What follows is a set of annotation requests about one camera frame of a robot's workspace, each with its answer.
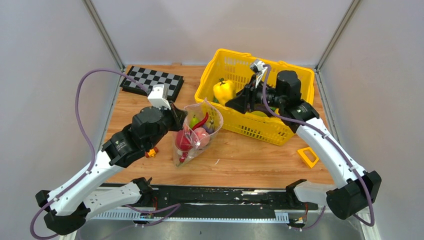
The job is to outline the yellow toy bell pepper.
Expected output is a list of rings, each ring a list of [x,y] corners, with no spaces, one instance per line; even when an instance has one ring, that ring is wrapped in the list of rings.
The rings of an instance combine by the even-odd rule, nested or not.
[[[213,86],[213,96],[217,103],[225,107],[226,103],[236,96],[235,83],[232,80],[220,78],[218,83]]]

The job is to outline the green toy pear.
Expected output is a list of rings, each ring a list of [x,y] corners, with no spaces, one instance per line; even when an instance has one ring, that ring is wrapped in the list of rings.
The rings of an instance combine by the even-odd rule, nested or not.
[[[196,124],[198,124],[200,122],[200,119],[194,114],[191,118],[190,118],[190,121],[189,121],[189,127],[191,128],[191,129],[193,129],[194,128],[194,126],[196,125]]]

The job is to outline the clear zip top bag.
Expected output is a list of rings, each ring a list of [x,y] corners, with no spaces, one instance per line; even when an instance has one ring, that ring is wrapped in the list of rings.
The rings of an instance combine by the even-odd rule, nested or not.
[[[184,110],[187,116],[173,139],[173,163],[177,168],[207,150],[224,123],[222,114],[207,99],[187,105]]]

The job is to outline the red toy chili pepper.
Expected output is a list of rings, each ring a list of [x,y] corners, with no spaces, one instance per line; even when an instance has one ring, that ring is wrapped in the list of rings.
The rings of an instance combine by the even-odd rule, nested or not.
[[[199,121],[198,123],[196,123],[191,129],[194,131],[194,130],[202,127],[208,121],[208,119],[209,119],[209,113],[206,112],[204,118],[201,121]]]

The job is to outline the purple toy eggplant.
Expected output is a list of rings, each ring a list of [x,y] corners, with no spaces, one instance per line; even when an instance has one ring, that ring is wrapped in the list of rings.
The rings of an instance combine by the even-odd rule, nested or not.
[[[215,125],[213,121],[207,121],[202,126],[208,134],[213,134],[215,132]]]

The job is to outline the yellow plastic basket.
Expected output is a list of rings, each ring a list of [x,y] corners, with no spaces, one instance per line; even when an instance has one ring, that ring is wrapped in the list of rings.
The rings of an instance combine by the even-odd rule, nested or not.
[[[197,103],[207,100],[216,108],[223,118],[223,129],[247,137],[255,138],[270,144],[282,146],[294,133],[277,117],[260,117],[250,112],[242,114],[234,109],[213,102],[213,87],[221,78],[234,83],[237,91],[251,80],[253,71],[250,65],[257,59],[247,52],[238,52],[219,48],[212,60],[207,64],[201,78],[194,99]],[[271,66],[271,73],[267,84],[274,87],[276,77],[280,71],[295,71],[301,82],[301,97],[312,104],[314,102],[315,73],[312,69],[293,65],[284,61],[262,60]]]

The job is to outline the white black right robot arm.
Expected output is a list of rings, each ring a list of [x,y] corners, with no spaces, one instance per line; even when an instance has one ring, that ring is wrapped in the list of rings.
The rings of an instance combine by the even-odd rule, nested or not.
[[[342,220],[357,216],[366,207],[373,214],[381,176],[376,171],[365,170],[330,134],[318,112],[302,99],[301,81],[295,71],[280,71],[275,87],[261,81],[264,75],[263,71],[253,74],[250,82],[225,106],[245,114],[255,105],[263,104],[312,148],[334,181],[328,185],[298,180],[287,186],[286,204],[292,209],[305,202],[324,205]]]

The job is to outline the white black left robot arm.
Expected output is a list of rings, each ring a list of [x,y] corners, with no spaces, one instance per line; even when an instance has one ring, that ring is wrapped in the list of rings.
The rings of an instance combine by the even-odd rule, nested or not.
[[[168,132],[182,130],[187,115],[187,111],[178,109],[172,102],[170,108],[150,106],[135,114],[132,122],[105,142],[74,177],[55,190],[41,190],[35,195],[41,211],[46,211],[43,217],[46,227],[64,236],[116,207],[149,206],[153,189],[150,180],[144,177],[104,193],[94,191],[108,178],[145,157]]]

